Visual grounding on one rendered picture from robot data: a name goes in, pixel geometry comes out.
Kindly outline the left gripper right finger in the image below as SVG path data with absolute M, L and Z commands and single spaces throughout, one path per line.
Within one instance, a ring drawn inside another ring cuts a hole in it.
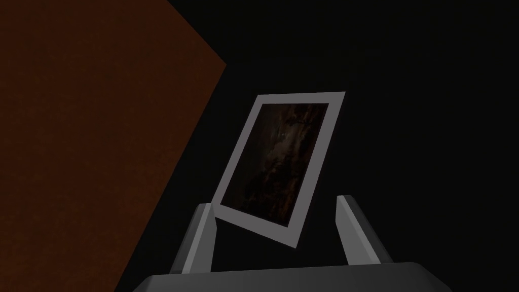
M 350 195 L 337 196 L 336 228 L 348 265 L 393 263 L 367 217 Z

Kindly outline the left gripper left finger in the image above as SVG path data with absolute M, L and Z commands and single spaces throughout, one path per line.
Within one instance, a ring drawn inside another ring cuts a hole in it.
M 216 232 L 217 225 L 212 204 L 199 204 L 169 273 L 211 272 Z

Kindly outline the grey framed dark picture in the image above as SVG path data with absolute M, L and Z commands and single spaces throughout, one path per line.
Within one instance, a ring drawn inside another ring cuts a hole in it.
M 215 217 L 297 247 L 344 98 L 258 95 L 211 201 Z

